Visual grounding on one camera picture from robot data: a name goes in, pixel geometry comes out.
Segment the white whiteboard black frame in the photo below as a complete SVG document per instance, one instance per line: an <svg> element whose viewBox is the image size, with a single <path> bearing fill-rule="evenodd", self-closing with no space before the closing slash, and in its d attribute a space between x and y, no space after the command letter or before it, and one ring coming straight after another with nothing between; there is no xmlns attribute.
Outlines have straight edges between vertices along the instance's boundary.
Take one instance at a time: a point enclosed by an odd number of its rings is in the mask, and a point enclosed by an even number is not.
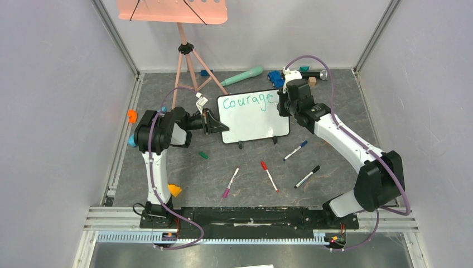
<svg viewBox="0 0 473 268"><path fill-rule="evenodd" d="M289 118L279 115L278 90L260 90L217 97L220 122L229 127L221 133L224 144L287 136Z"/></svg>

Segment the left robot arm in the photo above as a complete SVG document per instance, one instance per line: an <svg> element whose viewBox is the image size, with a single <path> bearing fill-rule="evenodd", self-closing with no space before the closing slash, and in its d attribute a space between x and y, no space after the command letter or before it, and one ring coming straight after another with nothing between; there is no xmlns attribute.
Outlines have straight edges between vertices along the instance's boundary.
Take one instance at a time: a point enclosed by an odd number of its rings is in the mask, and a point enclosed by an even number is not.
<svg viewBox="0 0 473 268"><path fill-rule="evenodd" d="M166 156L171 146L188 148L193 130L203 130L208 135L230 127L220 122L210 108L189 114L183 107L164 113L147 110L136 127L134 143L142 153L148 183L147 201L140 213L141 228L169 228L175 223L177 214L172 210Z"/></svg>

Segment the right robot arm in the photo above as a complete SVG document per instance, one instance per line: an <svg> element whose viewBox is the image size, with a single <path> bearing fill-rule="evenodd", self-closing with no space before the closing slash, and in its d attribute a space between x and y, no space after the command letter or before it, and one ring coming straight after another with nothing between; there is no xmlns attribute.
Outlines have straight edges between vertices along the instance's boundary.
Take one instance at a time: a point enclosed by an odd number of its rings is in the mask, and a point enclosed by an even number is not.
<svg viewBox="0 0 473 268"><path fill-rule="evenodd" d="M322 221L326 226L336 228L349 214L385 209L398 196L407 197L401 156L372 146L346 127L330 107L315 103L307 81L287 82L278 96L280 116L294 117L300 126L330 144L358 174L353 190L325 203Z"/></svg>

